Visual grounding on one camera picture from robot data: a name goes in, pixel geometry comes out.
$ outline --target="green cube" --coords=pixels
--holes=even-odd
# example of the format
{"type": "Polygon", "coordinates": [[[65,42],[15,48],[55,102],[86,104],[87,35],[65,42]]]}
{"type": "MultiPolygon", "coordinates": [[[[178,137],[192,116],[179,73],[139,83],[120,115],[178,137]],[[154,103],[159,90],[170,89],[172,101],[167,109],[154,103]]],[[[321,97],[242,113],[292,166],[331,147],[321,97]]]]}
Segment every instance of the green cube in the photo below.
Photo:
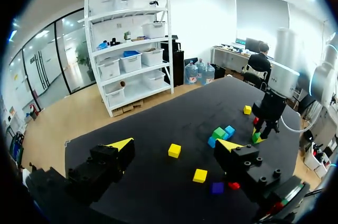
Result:
{"type": "Polygon", "coordinates": [[[226,132],[221,127],[218,127],[216,130],[213,131],[211,137],[213,137],[214,139],[223,139],[225,134],[226,132]]]}
{"type": "Polygon", "coordinates": [[[254,144],[259,143],[259,142],[257,142],[259,139],[260,139],[260,133],[253,134],[253,136],[252,136],[252,142],[254,144]]]}

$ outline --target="person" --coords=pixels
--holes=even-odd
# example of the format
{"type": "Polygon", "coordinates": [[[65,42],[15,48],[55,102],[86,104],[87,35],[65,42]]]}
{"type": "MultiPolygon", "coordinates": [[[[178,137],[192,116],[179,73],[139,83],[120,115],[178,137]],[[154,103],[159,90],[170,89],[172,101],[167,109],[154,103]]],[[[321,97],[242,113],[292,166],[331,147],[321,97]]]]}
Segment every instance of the person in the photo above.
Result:
{"type": "Polygon", "coordinates": [[[265,77],[265,82],[268,83],[270,73],[271,73],[271,64],[267,58],[269,52],[269,46],[265,42],[259,44],[259,53],[253,54],[250,56],[248,64],[258,72],[267,72],[268,74],[265,77]]]}

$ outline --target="wooden floor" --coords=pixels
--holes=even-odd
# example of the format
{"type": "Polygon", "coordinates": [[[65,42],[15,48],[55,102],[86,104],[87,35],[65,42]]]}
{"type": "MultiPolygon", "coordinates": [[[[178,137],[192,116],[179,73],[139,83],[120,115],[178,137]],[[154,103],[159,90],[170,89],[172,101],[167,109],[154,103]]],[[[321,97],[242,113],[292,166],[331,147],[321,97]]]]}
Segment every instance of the wooden floor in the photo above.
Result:
{"type": "MultiPolygon", "coordinates": [[[[44,170],[52,166],[60,174],[65,175],[65,142],[198,87],[183,85],[176,87],[173,95],[170,94],[170,90],[156,94],[144,99],[142,108],[136,108],[114,118],[109,117],[105,105],[101,102],[97,85],[76,92],[48,107],[39,114],[36,121],[28,124],[23,143],[22,165],[29,170],[29,162],[44,170]]],[[[298,155],[294,173],[308,182],[311,189],[315,189],[321,179],[304,165],[302,159],[298,155]]]]}

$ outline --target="white cylinder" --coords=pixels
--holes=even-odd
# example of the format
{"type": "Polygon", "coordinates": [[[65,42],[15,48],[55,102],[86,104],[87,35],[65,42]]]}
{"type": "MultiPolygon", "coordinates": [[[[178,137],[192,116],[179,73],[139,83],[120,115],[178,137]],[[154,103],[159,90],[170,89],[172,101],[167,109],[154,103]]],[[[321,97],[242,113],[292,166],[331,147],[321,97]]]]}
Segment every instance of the white cylinder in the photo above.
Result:
{"type": "Polygon", "coordinates": [[[277,32],[277,47],[271,64],[269,87],[277,94],[291,98],[299,77],[301,43],[295,32],[281,28],[277,32]]]}

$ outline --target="glass door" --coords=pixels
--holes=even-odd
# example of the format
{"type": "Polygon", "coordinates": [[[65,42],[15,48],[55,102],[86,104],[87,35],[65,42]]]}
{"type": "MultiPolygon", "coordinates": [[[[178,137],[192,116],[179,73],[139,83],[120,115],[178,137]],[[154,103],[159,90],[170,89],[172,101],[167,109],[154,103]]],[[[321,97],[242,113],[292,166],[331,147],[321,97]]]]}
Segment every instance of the glass door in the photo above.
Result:
{"type": "Polygon", "coordinates": [[[14,57],[12,62],[9,64],[9,67],[10,82],[6,82],[6,84],[11,84],[13,86],[14,93],[17,96],[17,100],[19,102],[19,106],[22,108],[24,114],[30,113],[31,104],[33,104],[38,110],[39,108],[31,94],[27,75],[25,74],[22,51],[20,51],[14,57]]]}
{"type": "Polygon", "coordinates": [[[69,95],[55,46],[54,24],[30,40],[24,47],[23,54],[33,95],[41,109],[69,95]]]}
{"type": "Polygon", "coordinates": [[[91,68],[84,23],[83,10],[56,22],[58,49],[65,78],[71,92],[95,83],[91,68]]]}

